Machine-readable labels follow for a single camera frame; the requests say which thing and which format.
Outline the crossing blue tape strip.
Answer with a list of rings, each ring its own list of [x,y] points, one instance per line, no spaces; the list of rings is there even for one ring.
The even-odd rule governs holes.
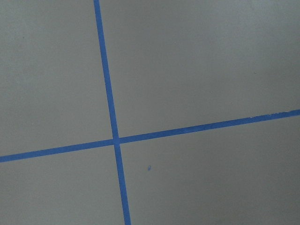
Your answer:
[[[269,121],[269,120],[278,120],[282,118],[299,116],[299,114],[300,111],[299,109],[297,109],[289,112],[272,113],[272,114],[260,115],[255,117],[247,117],[247,118],[228,120],[222,122],[214,122],[214,123],[191,126],[191,127],[183,127],[183,128],[176,128],[176,129],[170,129],[164,131],[151,132],[146,134],[131,135],[131,136],[121,137],[120,143],[123,144],[123,143],[138,142],[138,141],[189,134],[189,133],[195,133],[195,132],[201,132],[201,131],[207,131],[213,129],[226,128],[226,127],[233,127],[233,126],[245,125],[250,123]],[[0,161],[4,163],[4,162],[17,161],[22,159],[57,155],[62,153],[88,150],[88,149],[100,148],[100,147],[106,147],[112,145],[113,145],[113,140],[108,139],[108,140],[101,140],[96,142],[87,142],[87,143],[81,143],[76,145],[69,145],[69,146],[50,148],[45,150],[37,150],[37,151],[30,151],[30,152],[23,152],[18,154],[1,156]]]

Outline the long blue tape strip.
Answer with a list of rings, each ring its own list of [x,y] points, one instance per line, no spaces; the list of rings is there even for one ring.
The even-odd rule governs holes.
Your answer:
[[[110,124],[111,124],[111,130],[112,130],[112,142],[113,142],[113,147],[114,147],[114,154],[115,154],[119,187],[120,187],[120,197],[121,197],[122,211],[123,211],[123,217],[124,217],[124,224],[130,225],[131,217],[130,217],[130,210],[129,210],[129,204],[128,204],[128,196],[127,196],[127,188],[126,188],[124,167],[123,167],[123,161],[122,161],[122,153],[121,153],[121,147],[120,147],[120,137],[119,137],[119,132],[118,132],[117,117],[116,117],[114,99],[113,99],[113,90],[112,90],[109,64],[108,64],[108,58],[107,58],[107,52],[106,52],[100,1],[98,1],[98,0],[94,1],[94,10],[95,10],[99,48],[100,48],[102,68],[103,68],[104,81],[105,81],[106,96],[107,96],[107,102],[108,102],[108,110],[109,110],[109,116],[110,116]]]

